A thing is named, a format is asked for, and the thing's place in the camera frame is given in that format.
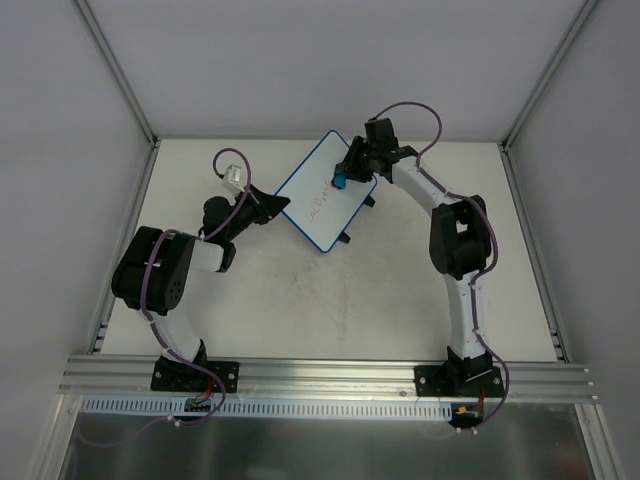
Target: white cable tray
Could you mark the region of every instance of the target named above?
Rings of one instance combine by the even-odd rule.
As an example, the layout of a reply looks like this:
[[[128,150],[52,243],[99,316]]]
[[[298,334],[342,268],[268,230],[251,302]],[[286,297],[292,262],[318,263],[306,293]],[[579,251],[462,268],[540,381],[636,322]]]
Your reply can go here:
[[[127,397],[117,395],[85,395],[80,411],[120,415],[198,416],[203,412],[185,412],[187,397]],[[227,397],[222,417],[251,418],[320,418],[449,421],[451,404],[438,401],[340,401],[243,399]]]

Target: metal extrusion bar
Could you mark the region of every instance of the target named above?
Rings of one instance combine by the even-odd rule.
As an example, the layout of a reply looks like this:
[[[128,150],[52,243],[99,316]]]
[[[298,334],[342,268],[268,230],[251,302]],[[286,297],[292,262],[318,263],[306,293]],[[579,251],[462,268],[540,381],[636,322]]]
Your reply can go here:
[[[238,396],[292,400],[415,400],[418,397],[415,395],[413,367],[439,364],[253,358],[233,360],[240,362]],[[149,356],[73,356],[67,364],[60,392],[154,395],[155,392],[149,390],[149,383],[155,361],[155,357]],[[589,370],[584,365],[510,363],[509,370],[510,402],[592,404],[598,400]],[[447,397],[433,399],[443,402],[461,400]]]
[[[576,405],[576,414],[596,479],[626,478],[620,461],[612,449],[613,444],[609,438],[600,405]]]
[[[105,36],[100,24],[98,23],[98,19],[96,18],[95,13],[91,9],[87,0],[72,0],[75,5],[78,13],[80,14],[80,18],[84,22],[85,26],[89,30],[91,37],[93,38],[98,50],[100,51],[102,58],[104,59],[107,67],[111,71],[113,78],[115,79],[120,92],[124,96],[124,99],[131,109],[131,112],[135,116],[142,133],[147,138],[147,141],[153,145],[156,142],[156,136],[153,133],[153,129],[147,120],[147,117],[140,106],[140,102],[136,98],[133,93],[133,89],[127,80],[127,77],[118,62],[111,45],[109,45],[109,41]]]
[[[62,471],[82,396],[71,394],[59,397],[55,421],[48,432],[45,449],[35,459],[27,478],[56,480]]]
[[[555,333],[555,335],[557,335],[559,339],[559,346],[562,350],[564,359],[571,360],[571,351],[565,340],[567,337],[564,334],[562,323],[558,321],[557,309],[550,293],[549,284],[546,280],[544,269],[542,268],[542,261],[540,260],[540,255],[538,254],[538,248],[533,237],[529,216],[527,214],[524,200],[520,192],[520,187],[518,186],[518,180],[514,171],[511,154],[506,153],[504,149],[500,147],[500,156],[502,157],[502,165],[507,176],[509,190],[511,190],[513,204],[516,207],[516,214],[518,215],[520,229],[522,230],[522,236],[524,237],[524,243],[529,254],[529,261],[531,263],[531,268],[533,269],[533,276],[536,279],[536,283],[538,285],[538,293],[540,294],[540,300],[542,301],[542,308],[544,310],[545,316],[547,317],[547,321],[549,322],[550,329],[555,330],[555,332],[552,331],[552,334]]]
[[[151,180],[151,173],[153,172],[153,167],[156,163],[156,158],[158,156],[159,146],[155,146],[147,156],[147,161],[140,175],[140,179],[138,181],[136,187],[136,194],[131,203],[131,207],[128,209],[129,216],[127,217],[127,221],[125,223],[124,230],[122,235],[118,240],[118,246],[115,252],[115,255],[112,260],[111,268],[109,269],[109,275],[105,280],[105,285],[100,290],[102,292],[102,296],[98,303],[99,310],[96,315],[96,324],[91,331],[91,336],[87,341],[87,352],[95,352],[99,351],[101,347],[101,342],[106,335],[106,327],[109,321],[109,315],[111,314],[111,310],[113,309],[113,305],[115,303],[115,297],[111,293],[111,274],[115,270],[120,258],[124,255],[129,242],[133,238],[133,234],[135,233],[136,225],[138,223],[138,218],[140,217],[140,211],[142,210],[142,204],[144,202],[144,197],[147,193],[147,187],[149,186],[149,181]]]
[[[599,4],[600,0],[584,0],[582,5],[580,6],[580,9],[573,17],[573,20],[569,24],[569,27],[567,27],[567,30],[562,36],[562,39],[551,54],[551,58],[538,77],[538,80],[531,90],[531,93],[529,93],[529,96],[527,97],[526,102],[520,110],[520,113],[518,113],[513,126],[507,134],[507,137],[503,141],[503,145],[507,152],[509,152],[509,150],[513,146],[513,143],[518,138],[518,135],[531,117],[534,109],[539,104],[543,95],[547,91],[547,88],[551,84],[551,81],[555,78],[558,72],[558,68],[566,58],[567,53],[575,44],[576,39],[584,30],[587,22],[593,17],[593,13],[595,12],[596,7]]]

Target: small whiteboard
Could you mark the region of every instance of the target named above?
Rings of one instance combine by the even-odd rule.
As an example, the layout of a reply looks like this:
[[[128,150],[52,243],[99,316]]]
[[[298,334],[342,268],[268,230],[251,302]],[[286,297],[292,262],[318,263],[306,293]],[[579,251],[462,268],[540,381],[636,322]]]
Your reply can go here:
[[[322,253],[328,253],[378,184],[347,181],[344,190],[331,185],[333,171],[349,150],[342,136],[329,131],[284,182],[276,195],[289,197],[284,215]]]

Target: white cable connector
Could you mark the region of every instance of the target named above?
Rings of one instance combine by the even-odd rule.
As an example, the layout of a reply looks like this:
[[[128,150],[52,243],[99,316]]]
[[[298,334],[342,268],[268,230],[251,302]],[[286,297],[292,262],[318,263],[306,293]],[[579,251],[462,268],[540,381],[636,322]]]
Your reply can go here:
[[[222,177],[222,186],[234,197],[244,192],[245,185],[240,183],[242,169],[237,165],[229,165]]]

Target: blue marker cap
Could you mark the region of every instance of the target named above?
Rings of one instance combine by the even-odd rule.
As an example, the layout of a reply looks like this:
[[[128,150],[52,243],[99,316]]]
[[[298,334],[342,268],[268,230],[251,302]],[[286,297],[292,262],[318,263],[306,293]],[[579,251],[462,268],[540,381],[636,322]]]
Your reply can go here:
[[[347,186],[347,176],[344,174],[338,174],[333,177],[331,182],[338,190],[343,190]]]

